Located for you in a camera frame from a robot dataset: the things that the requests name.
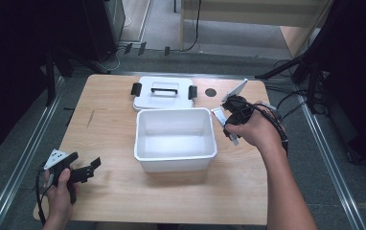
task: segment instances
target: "forearm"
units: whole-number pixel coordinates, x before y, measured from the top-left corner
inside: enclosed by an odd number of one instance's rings
[[[264,152],[268,184],[268,229],[317,229],[297,187],[284,150]]]
[[[54,218],[54,217],[48,217],[48,219],[45,222],[45,225],[43,225],[43,230],[59,230],[59,229],[65,229],[67,224],[67,220],[64,218]]]

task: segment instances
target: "person's right hand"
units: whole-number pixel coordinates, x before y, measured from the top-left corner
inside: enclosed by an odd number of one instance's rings
[[[268,109],[260,106],[259,108],[268,112]],[[260,153],[277,152],[282,150],[281,137],[276,128],[261,114],[254,110],[251,118],[246,124],[225,126],[227,131],[241,136],[246,142],[258,148]]]
[[[48,181],[49,171],[45,172],[45,181]],[[57,187],[52,186],[48,190],[49,217],[43,229],[64,229],[66,223],[73,214],[73,205],[70,202],[70,194],[67,190],[67,181],[70,178],[70,170],[64,169],[59,178]],[[79,186],[73,184],[76,193],[79,192]]]

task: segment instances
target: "person's left hand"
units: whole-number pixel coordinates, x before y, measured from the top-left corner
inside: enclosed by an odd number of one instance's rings
[[[49,171],[45,172],[45,181],[48,181]],[[48,192],[49,200],[49,217],[43,229],[64,229],[66,223],[70,220],[73,214],[73,205],[70,203],[70,194],[67,190],[67,181],[70,178],[70,170],[65,169],[61,172],[57,187],[52,186]]]

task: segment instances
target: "container lid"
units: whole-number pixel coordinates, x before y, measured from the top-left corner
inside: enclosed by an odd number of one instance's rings
[[[134,83],[131,94],[135,95],[135,110],[154,108],[191,108],[197,89],[190,79],[148,77]]]

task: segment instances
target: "white plastic container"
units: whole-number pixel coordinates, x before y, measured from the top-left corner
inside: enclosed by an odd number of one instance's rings
[[[209,109],[144,109],[138,112],[134,156],[145,172],[205,170],[216,154]]]
[[[133,107],[136,111],[154,108],[191,108],[193,99],[189,99],[193,81],[184,78],[164,78],[143,76],[139,79],[142,88],[139,97],[135,97]]]

